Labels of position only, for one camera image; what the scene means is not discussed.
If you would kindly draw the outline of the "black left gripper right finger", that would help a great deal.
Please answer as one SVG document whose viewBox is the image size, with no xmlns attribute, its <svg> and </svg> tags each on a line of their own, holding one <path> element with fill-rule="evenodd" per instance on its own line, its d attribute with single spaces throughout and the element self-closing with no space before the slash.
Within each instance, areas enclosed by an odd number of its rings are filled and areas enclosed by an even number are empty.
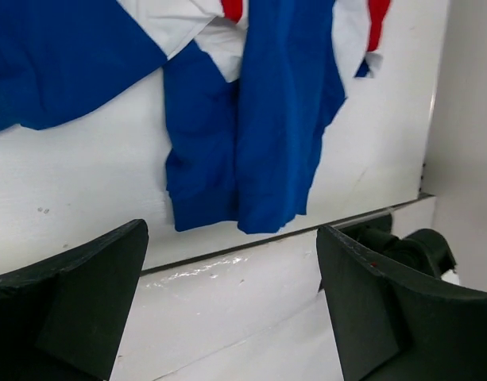
<svg viewBox="0 0 487 381">
<path fill-rule="evenodd" d="M 426 275 L 330 226 L 316 248 L 345 380 L 487 380 L 487 292 Z"/>
</svg>

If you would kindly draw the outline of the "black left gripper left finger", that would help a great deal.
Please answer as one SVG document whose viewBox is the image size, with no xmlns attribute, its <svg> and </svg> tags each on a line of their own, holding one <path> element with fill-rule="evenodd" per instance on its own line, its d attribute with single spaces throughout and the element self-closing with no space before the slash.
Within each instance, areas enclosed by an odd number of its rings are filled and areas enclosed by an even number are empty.
<svg viewBox="0 0 487 381">
<path fill-rule="evenodd" d="M 0 275 L 0 380 L 108 380 L 148 242 L 133 220 Z"/>
</svg>

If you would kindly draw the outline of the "blue white red jacket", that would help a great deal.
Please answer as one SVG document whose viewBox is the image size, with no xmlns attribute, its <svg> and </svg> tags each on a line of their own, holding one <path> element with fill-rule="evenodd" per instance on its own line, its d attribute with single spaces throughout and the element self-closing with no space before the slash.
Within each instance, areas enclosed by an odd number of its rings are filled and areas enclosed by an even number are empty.
<svg viewBox="0 0 487 381">
<path fill-rule="evenodd" d="M 182 232 L 307 212 L 325 128 L 380 61 L 387 1 L 0 1 L 0 131 L 49 129 L 163 72 Z"/>
</svg>

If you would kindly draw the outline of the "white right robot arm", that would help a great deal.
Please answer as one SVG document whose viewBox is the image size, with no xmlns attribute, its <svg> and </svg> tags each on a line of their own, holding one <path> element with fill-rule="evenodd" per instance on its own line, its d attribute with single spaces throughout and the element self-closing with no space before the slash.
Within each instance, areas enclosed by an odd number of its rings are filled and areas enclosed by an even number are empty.
<svg viewBox="0 0 487 381">
<path fill-rule="evenodd" d="M 436 279 L 457 266 L 447 240 L 433 229 L 419 229 L 399 238 L 387 230 L 363 225 L 349 236 L 382 256 Z"/>
</svg>

